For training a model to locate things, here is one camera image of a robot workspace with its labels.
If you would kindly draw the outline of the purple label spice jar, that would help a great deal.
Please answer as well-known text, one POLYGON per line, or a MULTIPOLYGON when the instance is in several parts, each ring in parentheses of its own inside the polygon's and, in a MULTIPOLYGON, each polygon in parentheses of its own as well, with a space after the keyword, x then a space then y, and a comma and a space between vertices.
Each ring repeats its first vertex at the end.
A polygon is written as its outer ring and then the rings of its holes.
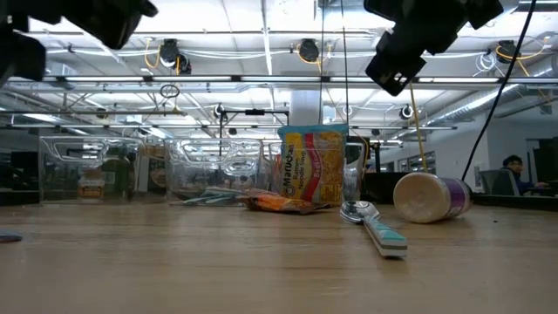
POLYGON ((427 224, 463 215, 473 204, 472 190, 459 179, 416 172, 398 181, 393 203, 408 222, 427 224))

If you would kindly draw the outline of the clear plastic bin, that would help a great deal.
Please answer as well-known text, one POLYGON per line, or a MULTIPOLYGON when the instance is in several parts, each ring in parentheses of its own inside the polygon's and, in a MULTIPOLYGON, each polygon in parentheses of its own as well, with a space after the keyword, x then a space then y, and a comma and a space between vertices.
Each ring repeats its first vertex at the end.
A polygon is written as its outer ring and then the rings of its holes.
MULTIPOLYGON (((270 190, 276 193, 280 192, 281 181, 281 153, 282 144, 279 142, 270 143, 265 147, 264 153, 269 159, 271 166, 270 190)), ((363 161, 364 157, 359 157, 357 161, 350 164, 347 163, 345 158, 344 166, 344 184, 343 184, 343 200, 344 201, 359 201, 360 192, 362 187, 363 178, 363 161)))
POLYGON ((58 195, 78 195, 78 181, 85 169, 100 169, 109 148, 126 148, 133 163, 133 193, 143 142, 124 137, 42 136, 39 138, 39 192, 41 202, 58 195))
POLYGON ((167 199, 189 201, 210 192, 266 187, 263 143, 243 138, 165 141, 167 199))

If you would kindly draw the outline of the person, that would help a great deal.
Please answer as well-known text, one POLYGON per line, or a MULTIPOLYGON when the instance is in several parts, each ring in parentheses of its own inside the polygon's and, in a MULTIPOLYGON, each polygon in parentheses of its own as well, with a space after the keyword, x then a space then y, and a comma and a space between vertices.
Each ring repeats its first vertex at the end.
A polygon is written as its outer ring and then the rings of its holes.
POLYGON ((534 192, 546 193, 550 191, 550 186, 546 182, 533 183, 531 181, 522 180, 523 160, 518 155, 513 154, 506 157, 506 159, 502 161, 502 168, 512 172, 520 195, 534 192))

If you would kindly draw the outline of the grey chair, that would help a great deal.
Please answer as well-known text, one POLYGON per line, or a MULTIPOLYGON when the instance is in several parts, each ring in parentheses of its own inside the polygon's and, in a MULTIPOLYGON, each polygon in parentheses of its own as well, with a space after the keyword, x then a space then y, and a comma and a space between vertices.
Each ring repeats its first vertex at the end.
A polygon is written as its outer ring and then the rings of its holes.
POLYGON ((513 173, 508 169, 480 171, 480 179, 487 195, 520 196, 513 173))

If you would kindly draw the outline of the dark background cabinet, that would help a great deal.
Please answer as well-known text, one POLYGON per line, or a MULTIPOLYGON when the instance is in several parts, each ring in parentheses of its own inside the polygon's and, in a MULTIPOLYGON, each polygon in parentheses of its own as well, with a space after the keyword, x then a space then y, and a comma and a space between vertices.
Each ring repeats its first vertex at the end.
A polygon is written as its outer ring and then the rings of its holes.
POLYGON ((532 181, 558 181, 558 137, 527 139, 527 169, 532 181))

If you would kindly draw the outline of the orange snack packet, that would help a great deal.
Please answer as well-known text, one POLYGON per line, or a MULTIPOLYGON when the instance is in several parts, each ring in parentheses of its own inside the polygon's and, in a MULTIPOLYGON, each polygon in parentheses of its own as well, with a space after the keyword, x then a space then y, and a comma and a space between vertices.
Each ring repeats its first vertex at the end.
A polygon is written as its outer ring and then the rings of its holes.
POLYGON ((291 199, 267 190, 250 188, 235 199, 247 209, 273 213, 296 213, 307 215, 317 210, 330 208, 329 204, 315 204, 311 201, 291 199))

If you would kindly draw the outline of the green spice jar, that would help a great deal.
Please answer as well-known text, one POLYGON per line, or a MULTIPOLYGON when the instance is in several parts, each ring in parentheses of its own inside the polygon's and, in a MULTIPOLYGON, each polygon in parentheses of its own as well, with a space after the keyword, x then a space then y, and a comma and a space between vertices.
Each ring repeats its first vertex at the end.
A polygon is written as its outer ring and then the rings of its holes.
POLYGON ((133 195, 133 163, 126 148, 109 148, 101 166, 104 196, 130 201, 133 195))

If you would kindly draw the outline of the blue ramen packet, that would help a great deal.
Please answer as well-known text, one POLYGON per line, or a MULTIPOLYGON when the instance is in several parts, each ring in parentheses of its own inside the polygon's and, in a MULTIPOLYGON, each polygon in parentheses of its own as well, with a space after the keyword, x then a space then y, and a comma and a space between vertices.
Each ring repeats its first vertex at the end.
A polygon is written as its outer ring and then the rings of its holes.
POLYGON ((278 193, 313 204, 340 205, 348 127, 283 126, 278 135, 282 140, 278 193))

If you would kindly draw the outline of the black background monitor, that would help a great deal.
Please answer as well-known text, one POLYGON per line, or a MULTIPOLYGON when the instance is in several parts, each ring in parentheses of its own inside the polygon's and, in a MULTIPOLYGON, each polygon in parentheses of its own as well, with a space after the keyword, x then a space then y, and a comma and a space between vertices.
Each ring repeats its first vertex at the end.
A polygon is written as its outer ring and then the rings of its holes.
POLYGON ((11 187, 15 190, 38 191, 38 153, 10 153, 11 187))

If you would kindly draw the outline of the white pillar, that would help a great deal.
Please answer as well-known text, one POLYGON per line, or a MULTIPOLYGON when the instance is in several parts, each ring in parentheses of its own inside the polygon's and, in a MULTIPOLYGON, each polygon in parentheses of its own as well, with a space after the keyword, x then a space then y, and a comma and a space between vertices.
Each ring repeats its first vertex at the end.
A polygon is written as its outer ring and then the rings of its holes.
POLYGON ((290 94, 289 124, 314 126, 322 124, 322 97, 318 90, 294 90, 290 94))

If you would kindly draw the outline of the silver ceiling duct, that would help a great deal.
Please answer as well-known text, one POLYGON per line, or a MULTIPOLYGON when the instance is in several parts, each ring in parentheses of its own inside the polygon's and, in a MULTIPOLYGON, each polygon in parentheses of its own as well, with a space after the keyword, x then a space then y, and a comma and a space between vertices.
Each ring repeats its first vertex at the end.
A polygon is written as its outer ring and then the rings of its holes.
POLYGON ((44 81, 54 87, 64 90, 73 90, 75 85, 69 83, 66 77, 77 76, 79 71, 68 64, 57 61, 47 61, 44 70, 44 81))
MULTIPOLYGON (((513 102, 521 97, 531 96, 535 86, 543 79, 553 79, 558 84, 558 53, 551 54, 542 61, 527 67, 529 77, 511 77, 500 95, 499 105, 513 102)), ((496 99, 501 83, 493 90, 475 92, 447 107, 444 113, 437 113, 425 123, 426 126, 441 126, 458 123, 487 112, 496 99)))

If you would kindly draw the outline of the brown spice jar black lid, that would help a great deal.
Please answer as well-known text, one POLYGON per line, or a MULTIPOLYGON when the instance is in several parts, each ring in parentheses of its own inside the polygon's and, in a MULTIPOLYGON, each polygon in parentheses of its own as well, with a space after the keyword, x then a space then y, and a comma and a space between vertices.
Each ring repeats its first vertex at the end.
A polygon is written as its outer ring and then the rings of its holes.
POLYGON ((78 181, 78 195, 84 198, 102 198, 105 180, 100 169, 85 169, 78 181))

